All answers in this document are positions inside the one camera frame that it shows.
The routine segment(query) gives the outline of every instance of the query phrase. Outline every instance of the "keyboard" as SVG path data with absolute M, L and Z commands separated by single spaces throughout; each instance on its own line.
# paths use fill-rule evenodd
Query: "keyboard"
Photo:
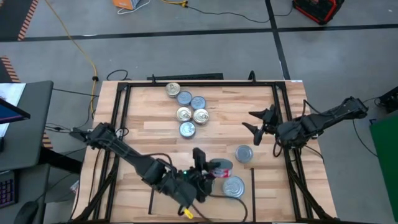
M 0 173 L 0 208 L 17 203 L 16 178 L 14 171 Z

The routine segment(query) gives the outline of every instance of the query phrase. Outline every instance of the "can lid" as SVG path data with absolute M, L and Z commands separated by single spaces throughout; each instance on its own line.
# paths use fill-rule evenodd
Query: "can lid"
M 197 123 L 206 123 L 209 120 L 209 113 L 205 109 L 196 110 L 193 113 L 193 119 Z
M 178 83 L 168 83 L 166 85 L 166 92 L 171 96 L 175 96 L 180 92 L 180 85 Z
M 191 106 L 194 110 L 205 109 L 206 100 L 202 96 L 195 96 L 192 98 Z
M 177 110 L 177 118 L 180 121 L 189 121 L 192 117 L 192 112 L 189 108 L 181 107 Z
M 235 158 L 245 164 L 253 158 L 253 150 L 246 145 L 239 146 L 235 152 Z
M 181 91 L 177 95 L 177 101 L 181 105 L 189 105 L 192 100 L 192 95 L 188 91 Z
M 209 162 L 219 162 L 220 166 L 217 167 L 219 169 L 232 169 L 233 163 L 227 159 L 212 159 Z
M 186 138 L 193 136 L 195 134 L 195 125 L 191 122 L 182 123 L 180 125 L 180 134 Z
M 244 182 L 240 177 L 232 176 L 223 184 L 223 192 L 230 197 L 240 198 L 244 193 Z

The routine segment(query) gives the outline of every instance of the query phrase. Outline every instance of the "yellow label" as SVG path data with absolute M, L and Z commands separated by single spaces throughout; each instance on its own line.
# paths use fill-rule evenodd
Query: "yellow label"
M 192 219 L 192 218 L 193 218 L 192 213 L 191 213 L 188 209 L 185 209 L 185 210 L 184 210 L 184 213 L 185 213 L 185 215 L 186 215 L 189 219 Z

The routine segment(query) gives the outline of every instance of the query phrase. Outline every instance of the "yellow cable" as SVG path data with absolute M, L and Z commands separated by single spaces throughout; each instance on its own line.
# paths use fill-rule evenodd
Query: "yellow cable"
M 172 2 L 172 1 L 162 0 L 162 2 L 167 3 L 167 4 L 177 4 L 177 5 L 181 5 L 182 7 L 186 7 L 186 5 L 188 4 L 188 1 Z
M 94 69 L 94 77 L 98 77 L 97 74 L 97 68 L 95 67 L 94 62 L 89 58 L 89 56 L 86 54 L 86 52 L 75 42 L 75 40 L 73 40 L 73 38 L 70 36 L 69 31 L 67 29 L 67 27 L 65 26 L 65 24 L 62 22 L 61 18 L 58 16 L 58 14 L 55 12 L 54 8 L 50 5 L 50 3 L 47 0 L 44 0 L 45 3 L 47 3 L 47 5 L 49 6 L 49 8 L 51 9 L 51 11 L 55 14 L 55 16 L 57 17 L 57 19 L 60 21 L 63 29 L 65 30 L 65 32 L 67 33 L 68 38 L 76 45 L 76 47 L 80 50 L 80 52 L 85 56 L 85 58 L 87 59 L 87 61 L 89 61 L 89 63 L 91 64 L 91 66 L 93 66 Z M 94 90 L 95 90 L 95 85 L 96 85 L 96 80 L 93 80 L 93 89 L 91 90 L 91 101 L 90 101 L 90 109 L 91 109 L 91 113 L 94 112 Z

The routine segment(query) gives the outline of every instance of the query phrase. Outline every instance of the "gold can lid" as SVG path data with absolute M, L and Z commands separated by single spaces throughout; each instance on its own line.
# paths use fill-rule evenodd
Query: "gold can lid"
M 198 124 L 205 124 L 209 120 L 209 113 L 205 109 L 196 110 L 193 114 L 193 120 Z
M 192 117 L 192 112 L 189 108 L 181 107 L 177 110 L 177 119 L 179 121 L 189 121 Z
M 169 96 L 176 96 L 180 93 L 180 85 L 178 83 L 168 83 L 166 85 L 166 92 Z

